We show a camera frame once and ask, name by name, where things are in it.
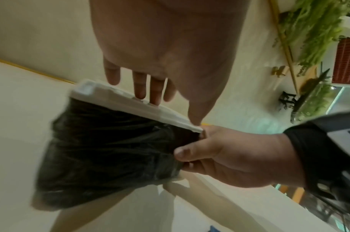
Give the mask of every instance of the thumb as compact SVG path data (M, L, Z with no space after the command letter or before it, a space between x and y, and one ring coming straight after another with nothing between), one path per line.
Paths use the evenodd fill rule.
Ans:
M182 162L213 158L219 154L221 145L212 138L206 138L191 144L176 148L175 158Z

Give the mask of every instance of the red brick wall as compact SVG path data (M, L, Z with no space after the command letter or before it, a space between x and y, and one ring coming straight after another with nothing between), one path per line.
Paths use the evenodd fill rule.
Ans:
M339 42L332 82L350 84L350 38Z

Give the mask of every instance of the tiled floor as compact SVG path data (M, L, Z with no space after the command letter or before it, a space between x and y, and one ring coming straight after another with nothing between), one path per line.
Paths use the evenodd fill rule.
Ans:
M283 90L294 92L292 80L286 77L273 91L276 78L270 76L273 66L287 64L282 50L272 47L276 37L268 1L252 0L228 85L204 122L256 133L291 125L277 99ZM73 81L104 79L87 0L0 1L0 58ZM132 90L129 70L120 87ZM167 105L186 114L181 96Z

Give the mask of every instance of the yellow trim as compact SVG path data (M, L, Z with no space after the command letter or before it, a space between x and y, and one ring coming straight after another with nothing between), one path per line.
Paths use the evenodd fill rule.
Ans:
M274 23L275 23L277 30L278 30L278 37L281 40L282 47L283 47L284 54L285 54L285 58L287 59L287 63L288 63L289 68L290 68L290 75L292 76L294 88L296 90L296 93L300 94L299 89L297 87L296 75L294 73L292 55L290 53L290 50L289 50L287 43L285 42L285 35L283 33L281 33L280 28L279 28L280 11L279 11L278 2L277 2L277 0L269 0L269 3L270 3L271 11L273 14Z
M73 81L68 81L68 80L63 79L63 78L59 78L59 77L52 76L52 75L49 75L49 74L45 74L45 73L42 73L42 72L39 72L39 71L36 71L36 70L32 70L30 68L26 68L26 67L17 65L15 63L12 63L12 62L9 62L9 61L6 61L6 60L0 59L0 63L11 65L11 66L14 66L14 67L17 67L17 68L21 68L21 69L24 69L24 70L27 70L27 71L30 71L30 72L33 72L33 73L37 73L37 74L42 75L42 76L53 78L53 79L58 80L58 81L63 81L63 82L67 82L67 83L70 83L70 84L75 84Z

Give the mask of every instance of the black bag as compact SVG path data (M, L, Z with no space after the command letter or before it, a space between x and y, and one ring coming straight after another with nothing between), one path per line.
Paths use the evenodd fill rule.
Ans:
M41 200L68 208L176 177L173 151L199 133L70 99L52 125L36 189Z

